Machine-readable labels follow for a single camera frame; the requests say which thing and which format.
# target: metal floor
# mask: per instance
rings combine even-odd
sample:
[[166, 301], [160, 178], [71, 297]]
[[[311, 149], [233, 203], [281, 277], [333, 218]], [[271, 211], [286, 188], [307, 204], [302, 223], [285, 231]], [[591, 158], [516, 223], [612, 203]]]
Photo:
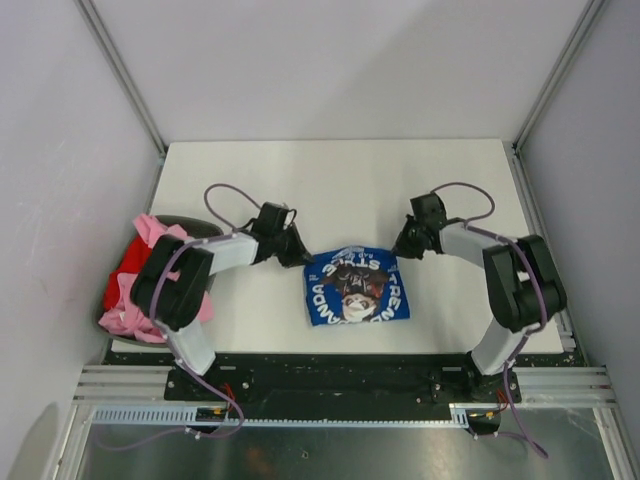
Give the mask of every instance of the metal floor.
[[[245, 428], [222, 440], [175, 434], [112, 453], [89, 440], [85, 480], [519, 480], [612, 479], [592, 410], [522, 411], [551, 458], [507, 438], [474, 441], [459, 429]], [[166, 427], [95, 425], [91, 435], [119, 446]], [[502, 431], [516, 431], [505, 414]]]

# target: gray wall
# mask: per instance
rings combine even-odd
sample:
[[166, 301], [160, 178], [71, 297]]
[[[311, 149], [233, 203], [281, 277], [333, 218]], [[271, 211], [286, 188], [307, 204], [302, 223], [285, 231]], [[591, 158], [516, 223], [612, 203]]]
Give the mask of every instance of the gray wall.
[[95, 3], [168, 142], [510, 140], [586, 0]]
[[157, 162], [71, 0], [0, 12], [0, 478], [35, 479]]
[[524, 149], [576, 327], [640, 448], [640, 2], [611, 2]]

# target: pink cloth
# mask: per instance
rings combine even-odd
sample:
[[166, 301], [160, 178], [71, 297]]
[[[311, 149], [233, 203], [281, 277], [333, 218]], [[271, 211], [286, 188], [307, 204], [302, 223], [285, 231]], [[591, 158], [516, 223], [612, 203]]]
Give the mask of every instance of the pink cloth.
[[[150, 215], [139, 215], [133, 224], [144, 242], [153, 248], [158, 238], [168, 233], [181, 240], [187, 238], [187, 232], [179, 226], [164, 226], [155, 217]], [[140, 309], [131, 303], [131, 287], [138, 275], [135, 273], [118, 274], [118, 285], [120, 287], [120, 299], [114, 308], [106, 312], [98, 322], [108, 332], [115, 335], [133, 336], [136, 340], [147, 343], [164, 343], [160, 330], [155, 328]], [[175, 280], [178, 274], [170, 275]], [[204, 323], [213, 318], [213, 305], [207, 293], [202, 298], [202, 306], [196, 318]]]

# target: white tabletop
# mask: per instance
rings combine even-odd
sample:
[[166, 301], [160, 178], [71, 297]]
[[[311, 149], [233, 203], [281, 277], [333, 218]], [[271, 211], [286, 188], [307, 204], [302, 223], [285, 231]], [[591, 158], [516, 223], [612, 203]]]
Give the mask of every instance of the white tabletop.
[[[259, 203], [296, 208], [296, 224], [311, 253], [347, 245], [391, 248], [410, 213], [409, 199], [454, 180], [494, 196], [496, 212], [479, 226], [510, 236], [528, 233], [499, 140], [174, 143], [151, 213], [217, 223], [202, 194], [208, 185], [225, 182]], [[451, 217], [488, 208], [474, 191], [451, 188], [439, 194]], [[214, 191], [210, 198], [213, 208], [237, 225], [257, 214], [233, 192]], [[400, 259], [400, 273], [410, 320], [312, 327], [302, 268], [285, 270], [271, 259], [224, 271], [211, 291], [215, 317], [204, 328], [224, 352], [435, 354], [466, 352], [480, 341], [492, 317], [481, 269], [430, 253], [422, 261]], [[113, 350], [144, 348], [114, 342]], [[524, 351], [562, 352], [555, 322]]]

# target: blue t-shirt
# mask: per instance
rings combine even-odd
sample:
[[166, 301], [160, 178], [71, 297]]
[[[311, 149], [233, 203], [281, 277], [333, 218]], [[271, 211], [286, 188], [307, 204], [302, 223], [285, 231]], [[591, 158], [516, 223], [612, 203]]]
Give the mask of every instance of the blue t-shirt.
[[398, 260], [389, 250], [346, 247], [314, 258], [304, 267], [314, 326], [409, 318]]

